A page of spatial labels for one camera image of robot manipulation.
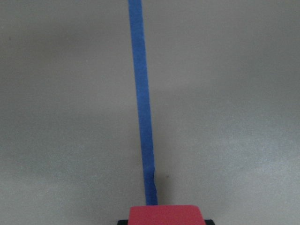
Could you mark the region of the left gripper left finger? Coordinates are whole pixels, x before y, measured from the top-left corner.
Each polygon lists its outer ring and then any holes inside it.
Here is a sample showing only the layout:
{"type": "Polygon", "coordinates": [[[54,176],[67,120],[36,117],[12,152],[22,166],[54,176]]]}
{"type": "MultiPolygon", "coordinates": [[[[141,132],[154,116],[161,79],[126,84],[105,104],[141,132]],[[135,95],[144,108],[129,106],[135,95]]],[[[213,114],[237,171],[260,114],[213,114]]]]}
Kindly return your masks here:
{"type": "Polygon", "coordinates": [[[118,220],[117,225],[128,225],[128,220],[118,220]]]}

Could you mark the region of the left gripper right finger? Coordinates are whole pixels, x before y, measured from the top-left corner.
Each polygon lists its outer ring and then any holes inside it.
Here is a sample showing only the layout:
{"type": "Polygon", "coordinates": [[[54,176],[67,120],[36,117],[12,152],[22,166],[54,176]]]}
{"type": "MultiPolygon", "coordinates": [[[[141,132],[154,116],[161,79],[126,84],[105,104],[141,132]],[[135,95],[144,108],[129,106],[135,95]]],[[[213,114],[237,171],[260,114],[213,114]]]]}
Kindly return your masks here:
{"type": "Polygon", "coordinates": [[[214,225],[214,221],[212,219],[205,219],[204,221],[206,225],[214,225]]]}

